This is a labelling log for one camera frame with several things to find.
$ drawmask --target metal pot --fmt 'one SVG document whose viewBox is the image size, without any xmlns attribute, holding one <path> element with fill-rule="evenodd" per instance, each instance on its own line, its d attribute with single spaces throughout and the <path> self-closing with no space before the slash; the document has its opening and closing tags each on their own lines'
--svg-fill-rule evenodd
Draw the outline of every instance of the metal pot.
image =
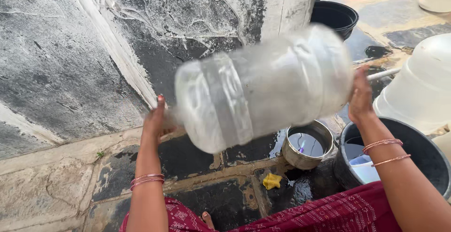
<svg viewBox="0 0 451 232">
<path fill-rule="evenodd" d="M 295 133 L 306 133 L 314 137 L 323 147 L 323 155 L 312 157 L 298 151 L 288 140 L 288 137 Z M 317 120 L 306 126 L 291 126 L 287 129 L 285 140 L 282 145 L 282 154 L 289 164 L 298 169 L 309 170 L 318 166 L 333 150 L 333 135 L 330 130 Z"/>
</svg>

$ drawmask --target bangle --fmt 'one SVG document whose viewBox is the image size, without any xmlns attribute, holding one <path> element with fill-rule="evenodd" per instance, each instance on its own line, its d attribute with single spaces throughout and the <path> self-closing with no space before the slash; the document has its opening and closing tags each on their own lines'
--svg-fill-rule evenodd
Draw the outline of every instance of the bangle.
<svg viewBox="0 0 451 232">
<path fill-rule="evenodd" d="M 139 181 L 138 183 L 132 185 L 132 187 L 130 187 L 130 190 L 133 191 L 133 188 L 135 188 L 135 186 L 140 185 L 140 184 L 142 184 L 142 183 L 151 182 L 151 181 L 161 181 L 161 184 L 165 183 L 165 180 L 164 180 L 164 179 L 161 179 L 161 178 L 151 178 L 151 179 L 146 179 L 146 180 Z"/>
<path fill-rule="evenodd" d="M 397 143 L 397 144 L 399 144 L 399 145 L 402 146 L 402 141 L 399 140 L 399 139 L 383 139 L 383 140 L 380 140 L 380 141 L 376 141 L 376 142 L 374 142 L 374 143 L 371 143 L 371 144 L 369 144 L 369 145 L 366 145 L 365 148 L 362 149 L 362 151 L 364 152 L 364 154 L 367 154 L 367 155 L 368 155 L 368 150 L 369 150 L 370 148 L 373 148 L 373 147 L 378 146 L 378 145 L 381 145 L 381 144 L 390 144 L 390 143 Z"/>
<path fill-rule="evenodd" d="M 401 160 L 401 159 L 404 159 L 404 158 L 407 158 L 407 157 L 410 157 L 410 156 L 411 156 L 411 154 L 401 155 L 401 156 L 398 156 L 398 157 L 390 159 L 390 160 L 386 160 L 386 161 L 383 161 L 383 162 L 378 162 L 376 164 L 371 165 L 371 167 L 378 166 L 378 165 L 381 165 L 381 164 L 386 163 L 386 162 Z"/>
<path fill-rule="evenodd" d="M 130 184 L 132 185 L 135 181 L 137 181 L 137 180 L 139 180 L 141 178 L 144 178 L 144 177 L 161 177 L 161 178 L 164 178 L 165 175 L 163 175 L 163 174 L 155 174 L 155 173 L 146 174 L 144 176 L 136 177 L 135 179 L 132 180 L 132 182 Z"/>
</svg>

